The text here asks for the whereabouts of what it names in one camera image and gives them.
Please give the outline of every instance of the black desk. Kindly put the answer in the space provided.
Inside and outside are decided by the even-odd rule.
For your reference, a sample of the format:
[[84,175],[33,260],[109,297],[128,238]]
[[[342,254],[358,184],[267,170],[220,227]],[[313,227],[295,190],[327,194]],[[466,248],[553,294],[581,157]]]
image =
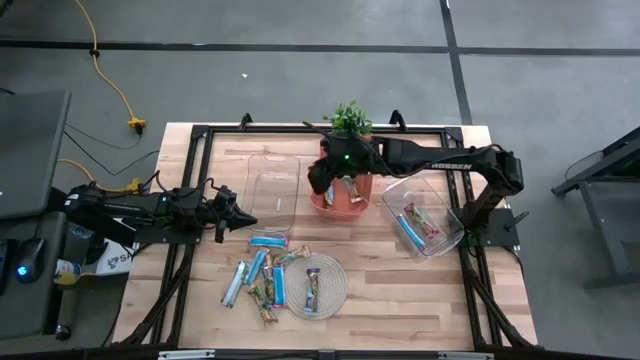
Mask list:
[[15,257],[4,295],[0,296],[0,340],[51,334],[55,330],[61,293],[53,284],[56,262],[65,239],[66,217],[61,212],[21,219],[1,220],[0,237],[19,242],[35,235],[40,221],[40,237],[47,241],[45,268],[40,278],[31,284],[21,284],[15,277]]

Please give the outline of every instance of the round woven mat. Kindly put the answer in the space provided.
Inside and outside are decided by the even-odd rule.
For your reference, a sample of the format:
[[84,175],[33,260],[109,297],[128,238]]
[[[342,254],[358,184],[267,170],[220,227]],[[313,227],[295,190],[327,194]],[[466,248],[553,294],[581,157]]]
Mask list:
[[[319,268],[318,276],[318,315],[304,314],[307,301],[309,276],[307,269]],[[322,320],[340,310],[347,300],[349,283],[342,266],[332,257],[312,254],[308,258],[294,260],[284,271],[287,285],[287,305],[291,311],[307,320]]]

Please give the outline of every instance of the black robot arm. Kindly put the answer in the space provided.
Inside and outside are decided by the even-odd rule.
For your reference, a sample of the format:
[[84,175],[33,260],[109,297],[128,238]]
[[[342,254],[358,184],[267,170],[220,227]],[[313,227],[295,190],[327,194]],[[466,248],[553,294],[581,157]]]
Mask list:
[[308,175],[316,194],[324,193],[336,177],[375,174],[404,178],[422,170],[473,171],[487,180],[478,198],[463,208],[461,221],[473,228],[486,224],[491,210],[505,196],[524,188],[520,159],[498,145],[446,149],[380,136],[366,141],[354,134],[323,135],[321,146],[327,156],[317,160]]
[[[217,190],[216,197],[207,200],[201,187],[136,195],[107,192],[92,182],[71,190],[64,211],[74,223],[125,246],[134,241],[197,243],[203,230],[214,228],[221,243],[226,229],[250,226],[257,219],[238,207],[236,193],[224,185]],[[122,218],[122,223],[114,218]]]

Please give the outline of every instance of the plastic bin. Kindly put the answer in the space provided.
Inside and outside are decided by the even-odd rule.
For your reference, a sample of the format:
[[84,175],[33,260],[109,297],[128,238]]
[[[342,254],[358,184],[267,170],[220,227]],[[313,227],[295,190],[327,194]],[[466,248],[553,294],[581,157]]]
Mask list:
[[382,194],[400,243],[416,261],[441,255],[464,236],[462,223],[422,177],[410,177]]
[[253,155],[242,209],[258,219],[252,236],[289,238],[296,216],[300,161],[293,156]]

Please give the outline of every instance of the wooden table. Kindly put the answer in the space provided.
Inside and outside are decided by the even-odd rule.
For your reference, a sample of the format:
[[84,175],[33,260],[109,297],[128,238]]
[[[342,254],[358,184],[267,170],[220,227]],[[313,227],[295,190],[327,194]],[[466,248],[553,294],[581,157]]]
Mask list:
[[[157,169],[165,186],[179,186],[189,145],[191,123],[169,123],[162,141]],[[465,146],[489,144],[488,128],[463,126]],[[421,145],[440,146],[437,136],[402,136]],[[291,248],[309,245],[313,252],[337,259],[349,280],[347,301],[337,315],[320,321],[297,318],[278,311],[279,323],[265,329],[253,301],[241,291],[233,309],[220,304],[239,260],[252,260],[249,233],[239,230],[213,241],[207,231],[197,246],[191,271],[180,347],[251,349],[340,350],[466,350],[472,348],[460,261],[457,251],[415,263],[397,244],[382,217],[387,211],[381,193],[397,181],[376,177],[371,204],[353,223],[340,223],[316,215],[309,201],[311,187],[306,168],[318,157],[319,135],[219,134],[213,141],[209,176],[238,193],[239,204],[247,178],[247,160],[254,154],[287,154],[300,160],[300,187]],[[200,159],[202,149],[196,159]],[[196,161],[194,174],[198,174]],[[430,184],[448,202],[442,171],[425,172]],[[472,174],[474,193],[485,186]],[[167,246],[153,245],[133,263],[122,299],[114,341],[123,339],[155,302]],[[511,254],[487,248],[487,261],[495,299],[532,343],[536,342],[520,268]],[[479,301],[483,334],[489,339],[486,311]],[[173,303],[168,306],[164,337],[170,328]]]

